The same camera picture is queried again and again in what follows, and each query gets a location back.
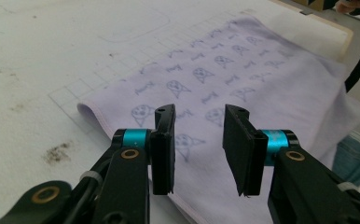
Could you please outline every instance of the blue ring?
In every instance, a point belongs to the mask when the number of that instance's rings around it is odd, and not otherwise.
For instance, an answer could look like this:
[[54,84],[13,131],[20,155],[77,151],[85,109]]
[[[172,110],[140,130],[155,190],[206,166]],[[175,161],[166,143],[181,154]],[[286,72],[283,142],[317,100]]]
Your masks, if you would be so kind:
[[261,130],[268,137],[267,157],[265,158],[266,166],[273,166],[275,154],[282,147],[289,147],[287,136],[282,130]]
[[147,129],[126,129],[122,139],[123,147],[145,148]]

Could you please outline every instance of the stain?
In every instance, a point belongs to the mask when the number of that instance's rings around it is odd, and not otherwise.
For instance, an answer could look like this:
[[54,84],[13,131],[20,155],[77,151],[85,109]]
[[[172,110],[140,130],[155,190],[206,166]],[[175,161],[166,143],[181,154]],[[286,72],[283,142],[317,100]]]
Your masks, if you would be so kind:
[[70,141],[48,149],[43,156],[44,161],[50,165],[55,165],[61,161],[70,161],[70,157],[66,154],[66,151],[69,150],[72,144],[73,142]]
[[24,109],[25,109],[24,104],[17,104],[17,105],[10,108],[11,111],[14,111],[14,112],[17,112],[17,113],[22,112]]

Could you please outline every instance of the blue jeans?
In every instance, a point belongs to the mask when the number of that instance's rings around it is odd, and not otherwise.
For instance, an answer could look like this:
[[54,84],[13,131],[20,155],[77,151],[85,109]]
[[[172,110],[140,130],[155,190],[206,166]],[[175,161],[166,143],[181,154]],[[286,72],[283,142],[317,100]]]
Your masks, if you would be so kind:
[[332,171],[343,180],[360,186],[360,143],[350,136],[338,143]]

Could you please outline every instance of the table surface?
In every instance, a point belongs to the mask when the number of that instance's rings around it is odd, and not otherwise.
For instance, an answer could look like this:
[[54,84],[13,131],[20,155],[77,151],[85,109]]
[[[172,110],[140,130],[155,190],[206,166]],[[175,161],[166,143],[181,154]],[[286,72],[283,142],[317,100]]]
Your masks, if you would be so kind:
[[[244,15],[338,61],[352,39],[268,0],[0,0],[0,217],[35,185],[75,186],[108,148],[76,111],[80,100]],[[151,223],[186,220],[151,196]]]

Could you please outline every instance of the cloth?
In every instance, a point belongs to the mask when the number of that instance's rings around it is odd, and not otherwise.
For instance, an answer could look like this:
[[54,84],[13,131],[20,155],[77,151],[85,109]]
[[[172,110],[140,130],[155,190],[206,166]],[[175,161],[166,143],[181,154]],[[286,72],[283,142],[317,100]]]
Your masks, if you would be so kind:
[[360,186],[360,142],[351,136],[340,141],[332,170],[342,179]]
[[303,148],[330,164],[337,142],[360,123],[360,104],[345,94],[344,73],[344,65],[245,17],[175,49],[77,108],[111,138],[120,128],[153,129],[154,109],[175,104],[173,202],[196,223],[271,223],[273,168],[265,168],[260,196],[238,196],[222,149],[225,104],[249,110],[257,129],[292,130]]

